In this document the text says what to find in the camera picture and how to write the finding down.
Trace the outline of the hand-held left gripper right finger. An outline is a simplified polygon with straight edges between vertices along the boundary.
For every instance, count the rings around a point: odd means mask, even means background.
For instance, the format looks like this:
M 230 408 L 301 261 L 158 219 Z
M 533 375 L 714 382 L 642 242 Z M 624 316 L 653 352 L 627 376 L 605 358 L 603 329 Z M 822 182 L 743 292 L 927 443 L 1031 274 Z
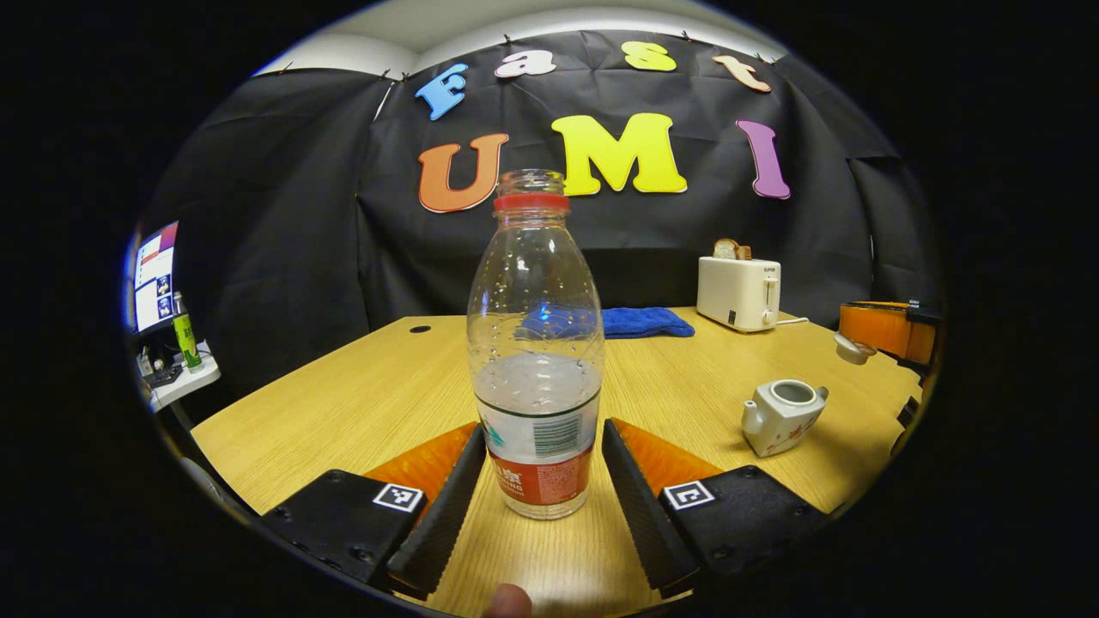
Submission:
M 652 591 L 670 598 L 761 566 L 829 522 L 756 465 L 719 470 L 619 418 L 602 455 Z

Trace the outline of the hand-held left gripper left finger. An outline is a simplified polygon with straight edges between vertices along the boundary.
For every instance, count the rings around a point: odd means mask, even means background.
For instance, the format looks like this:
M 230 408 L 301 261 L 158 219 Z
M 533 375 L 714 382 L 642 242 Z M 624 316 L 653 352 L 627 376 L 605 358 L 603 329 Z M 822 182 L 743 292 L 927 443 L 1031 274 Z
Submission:
M 328 470 L 262 521 L 328 567 L 420 602 L 437 591 L 482 473 L 468 422 L 366 473 Z

